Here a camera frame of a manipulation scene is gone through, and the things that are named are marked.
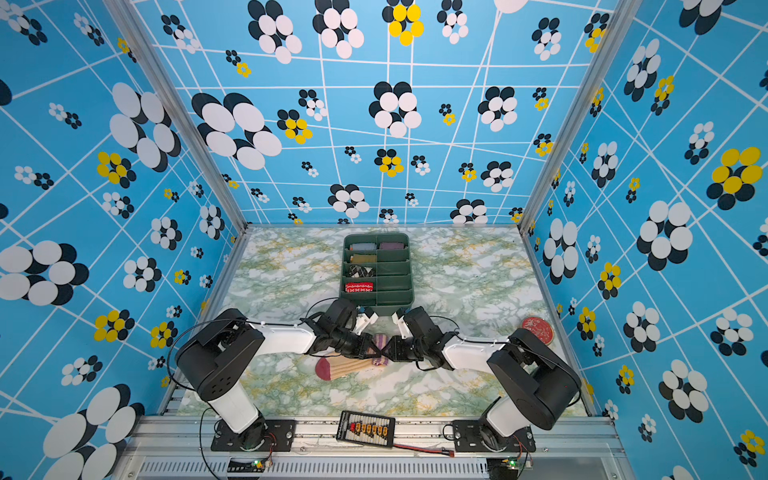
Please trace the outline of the tan maroon striped sock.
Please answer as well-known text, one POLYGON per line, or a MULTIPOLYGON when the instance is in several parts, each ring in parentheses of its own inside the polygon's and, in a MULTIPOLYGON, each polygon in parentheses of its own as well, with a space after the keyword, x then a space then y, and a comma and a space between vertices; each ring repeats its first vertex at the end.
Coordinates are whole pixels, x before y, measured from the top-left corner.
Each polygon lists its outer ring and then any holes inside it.
POLYGON ((352 373, 374 367, 386 367, 386 358, 349 359, 341 356, 320 358, 315 365, 315 374, 324 381, 333 381, 352 373))

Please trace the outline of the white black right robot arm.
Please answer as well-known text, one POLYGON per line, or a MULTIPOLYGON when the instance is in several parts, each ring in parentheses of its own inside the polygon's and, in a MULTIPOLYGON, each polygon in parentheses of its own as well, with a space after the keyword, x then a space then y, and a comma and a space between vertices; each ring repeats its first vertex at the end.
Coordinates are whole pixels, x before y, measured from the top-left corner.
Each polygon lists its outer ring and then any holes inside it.
POLYGON ((575 371, 533 332, 518 328, 505 340, 470 338, 443 331, 422 307, 399 320, 401 333, 382 352, 393 362, 427 362, 432 369, 474 370, 493 375, 505 394, 479 419, 480 436, 499 450, 531 425, 550 430, 580 399, 575 371))

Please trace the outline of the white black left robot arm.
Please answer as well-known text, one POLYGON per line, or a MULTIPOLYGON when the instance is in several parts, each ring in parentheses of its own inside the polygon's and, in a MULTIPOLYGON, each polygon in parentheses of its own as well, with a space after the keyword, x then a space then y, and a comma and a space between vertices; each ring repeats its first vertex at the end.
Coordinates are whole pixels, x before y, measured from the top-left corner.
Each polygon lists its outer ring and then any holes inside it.
POLYGON ((176 354, 176 364, 200 399, 235 434, 260 428, 263 415, 245 392, 241 377, 259 355, 314 355, 332 350, 345 358, 382 355, 374 337, 350 328, 358 308, 337 298, 296 324, 266 324, 235 308, 206 323, 176 354))

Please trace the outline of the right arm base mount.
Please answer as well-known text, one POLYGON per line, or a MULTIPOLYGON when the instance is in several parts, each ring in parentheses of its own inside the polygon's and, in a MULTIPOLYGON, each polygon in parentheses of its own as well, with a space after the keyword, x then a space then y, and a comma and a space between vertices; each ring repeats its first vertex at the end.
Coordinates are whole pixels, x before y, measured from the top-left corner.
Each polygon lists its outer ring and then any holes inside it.
POLYGON ((537 449, 530 427, 524 427, 506 438, 496 438, 479 420, 454 420, 446 436, 460 453, 534 453, 537 449))

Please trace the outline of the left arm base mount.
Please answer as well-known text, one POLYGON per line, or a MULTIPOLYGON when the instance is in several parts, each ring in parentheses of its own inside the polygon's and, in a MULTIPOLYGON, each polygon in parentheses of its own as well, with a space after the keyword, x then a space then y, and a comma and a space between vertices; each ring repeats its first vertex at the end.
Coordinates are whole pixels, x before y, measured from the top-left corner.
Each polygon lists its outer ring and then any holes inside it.
POLYGON ((214 452, 289 452, 297 421, 259 418, 242 433, 235 433, 224 420, 218 420, 210 449, 214 452))

